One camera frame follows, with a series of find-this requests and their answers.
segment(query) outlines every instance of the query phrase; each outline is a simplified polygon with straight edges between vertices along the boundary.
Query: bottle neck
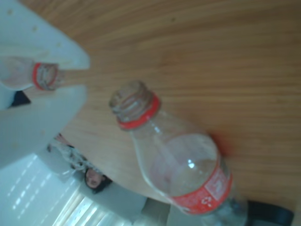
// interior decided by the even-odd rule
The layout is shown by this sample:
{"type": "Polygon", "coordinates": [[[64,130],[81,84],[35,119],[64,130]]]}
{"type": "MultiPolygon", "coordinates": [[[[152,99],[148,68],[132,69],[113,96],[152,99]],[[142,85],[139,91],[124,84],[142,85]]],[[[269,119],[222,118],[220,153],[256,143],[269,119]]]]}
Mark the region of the bottle neck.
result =
{"type": "Polygon", "coordinates": [[[109,103],[122,129],[135,129],[156,115],[159,98],[140,81],[133,81],[116,91],[109,103]]]}

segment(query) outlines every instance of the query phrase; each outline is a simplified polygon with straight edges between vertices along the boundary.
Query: plastic bottle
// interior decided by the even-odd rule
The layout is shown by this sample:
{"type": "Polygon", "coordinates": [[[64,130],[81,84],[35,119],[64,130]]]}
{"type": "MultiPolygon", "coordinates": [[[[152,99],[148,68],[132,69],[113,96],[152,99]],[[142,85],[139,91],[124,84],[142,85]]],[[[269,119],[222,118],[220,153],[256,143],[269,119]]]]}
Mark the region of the plastic bottle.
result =
{"type": "Polygon", "coordinates": [[[109,103],[132,137],[145,181],[202,225],[244,226],[247,202],[213,140],[161,110],[160,103],[139,81],[121,87],[109,103]]]}
{"type": "Polygon", "coordinates": [[[54,90],[63,80],[57,64],[35,63],[30,58],[0,57],[0,82],[11,90],[24,90],[35,86],[41,90],[54,90]]]}

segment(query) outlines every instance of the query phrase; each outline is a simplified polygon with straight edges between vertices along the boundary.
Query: bottle label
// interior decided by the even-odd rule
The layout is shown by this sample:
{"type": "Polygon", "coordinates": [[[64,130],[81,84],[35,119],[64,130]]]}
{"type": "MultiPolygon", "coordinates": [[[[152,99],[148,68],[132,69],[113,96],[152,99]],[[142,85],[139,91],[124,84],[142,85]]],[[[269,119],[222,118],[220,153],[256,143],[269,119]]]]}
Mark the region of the bottle label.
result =
{"type": "Polygon", "coordinates": [[[171,197],[173,203],[184,208],[189,214],[203,214],[216,209],[228,197],[233,177],[221,160],[210,178],[196,191],[182,196],[171,197]]]}

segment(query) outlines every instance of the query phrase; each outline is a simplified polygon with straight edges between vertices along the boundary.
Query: table surface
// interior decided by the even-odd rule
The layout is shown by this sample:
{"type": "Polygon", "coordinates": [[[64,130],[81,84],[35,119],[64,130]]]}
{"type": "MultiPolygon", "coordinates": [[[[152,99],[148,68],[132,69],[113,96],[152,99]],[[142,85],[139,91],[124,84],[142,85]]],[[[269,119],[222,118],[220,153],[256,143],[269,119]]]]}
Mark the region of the table surface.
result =
{"type": "Polygon", "coordinates": [[[222,137],[241,192],[291,210],[301,200],[298,0],[23,0],[77,41],[91,69],[68,72],[88,100],[63,131],[120,185],[144,182],[108,101],[140,79],[170,113],[222,137]]]}

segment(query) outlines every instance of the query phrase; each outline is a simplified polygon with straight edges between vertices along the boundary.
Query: dark object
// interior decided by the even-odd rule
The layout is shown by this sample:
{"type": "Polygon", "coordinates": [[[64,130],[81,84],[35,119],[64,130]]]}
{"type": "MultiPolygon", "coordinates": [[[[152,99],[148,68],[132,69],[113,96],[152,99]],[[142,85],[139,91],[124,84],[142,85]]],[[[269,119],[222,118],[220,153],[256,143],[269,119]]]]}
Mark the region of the dark object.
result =
{"type": "Polygon", "coordinates": [[[291,226],[294,213],[279,206],[248,201],[247,226],[291,226]]]}
{"type": "Polygon", "coordinates": [[[15,93],[14,101],[11,104],[11,107],[26,105],[26,104],[30,104],[30,103],[31,103],[30,100],[22,91],[17,91],[15,93]]]}
{"type": "MultiPolygon", "coordinates": [[[[86,175],[87,175],[88,169],[86,170],[86,173],[85,173],[85,183],[86,183],[87,187],[89,187],[87,184],[87,181],[86,181],[86,175]]],[[[101,192],[104,188],[106,188],[107,186],[109,186],[109,184],[112,183],[112,180],[110,178],[108,178],[106,175],[103,175],[103,177],[105,178],[105,180],[103,180],[98,187],[96,187],[96,188],[90,187],[92,189],[93,194],[101,192]]]]}

